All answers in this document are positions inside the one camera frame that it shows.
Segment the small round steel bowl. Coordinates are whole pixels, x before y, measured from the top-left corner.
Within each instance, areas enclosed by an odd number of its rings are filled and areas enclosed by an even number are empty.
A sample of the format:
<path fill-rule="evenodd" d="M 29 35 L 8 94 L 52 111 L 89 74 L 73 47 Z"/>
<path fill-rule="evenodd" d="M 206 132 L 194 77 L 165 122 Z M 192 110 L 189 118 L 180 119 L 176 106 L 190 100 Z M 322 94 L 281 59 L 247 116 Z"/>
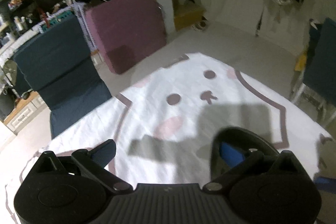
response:
<path fill-rule="evenodd" d="M 227 127 L 219 130 L 211 147 L 211 180 L 236 167 L 253 152 L 262 152 L 266 156 L 279 155 L 267 140 L 247 129 Z"/>

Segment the cartoon bear tablecloth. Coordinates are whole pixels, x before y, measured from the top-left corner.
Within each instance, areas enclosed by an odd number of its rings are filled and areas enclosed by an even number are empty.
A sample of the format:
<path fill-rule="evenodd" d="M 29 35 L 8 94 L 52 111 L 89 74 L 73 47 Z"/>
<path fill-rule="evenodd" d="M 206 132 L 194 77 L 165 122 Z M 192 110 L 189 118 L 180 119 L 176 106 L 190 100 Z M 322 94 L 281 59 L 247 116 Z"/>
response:
<path fill-rule="evenodd" d="M 213 139 L 247 129 L 278 152 L 223 193 L 206 193 Z M 74 151 L 113 139 L 112 193 Z M 1 223 L 335 223 L 335 140 L 297 106 L 232 67 L 184 55 L 101 104 L 2 171 Z"/>

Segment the dark blue cushion chair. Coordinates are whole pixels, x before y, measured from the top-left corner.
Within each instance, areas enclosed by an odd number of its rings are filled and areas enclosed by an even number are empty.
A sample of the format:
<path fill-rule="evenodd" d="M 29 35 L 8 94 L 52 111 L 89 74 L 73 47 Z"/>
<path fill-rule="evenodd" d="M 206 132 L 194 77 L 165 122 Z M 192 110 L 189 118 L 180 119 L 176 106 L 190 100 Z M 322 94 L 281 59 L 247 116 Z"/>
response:
<path fill-rule="evenodd" d="M 26 42 L 14 61 L 51 111 L 52 138 L 112 97 L 74 15 Z"/>

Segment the teal chair at right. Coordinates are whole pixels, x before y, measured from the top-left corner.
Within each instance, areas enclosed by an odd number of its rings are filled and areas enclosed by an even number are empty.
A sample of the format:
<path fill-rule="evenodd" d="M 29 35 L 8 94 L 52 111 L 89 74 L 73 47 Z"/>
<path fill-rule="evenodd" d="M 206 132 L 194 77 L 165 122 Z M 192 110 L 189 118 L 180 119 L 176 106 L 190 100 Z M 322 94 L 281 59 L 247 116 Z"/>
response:
<path fill-rule="evenodd" d="M 306 63 L 291 95 L 293 104 L 299 102 L 306 89 L 318 94 L 322 101 L 322 126 L 335 120 L 335 113 L 326 118 L 326 106 L 335 106 L 335 20 L 326 18 L 323 23 L 310 20 Z"/>

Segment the maroon cushion chair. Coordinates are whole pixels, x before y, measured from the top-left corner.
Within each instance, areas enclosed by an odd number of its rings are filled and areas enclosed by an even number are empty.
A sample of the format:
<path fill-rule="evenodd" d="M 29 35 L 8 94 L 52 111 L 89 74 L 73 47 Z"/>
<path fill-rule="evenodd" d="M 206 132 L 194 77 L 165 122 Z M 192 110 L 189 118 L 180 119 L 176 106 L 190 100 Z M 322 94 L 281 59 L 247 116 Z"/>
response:
<path fill-rule="evenodd" d="M 109 70 L 118 75 L 166 45 L 156 0 L 111 0 L 87 10 L 85 19 Z"/>

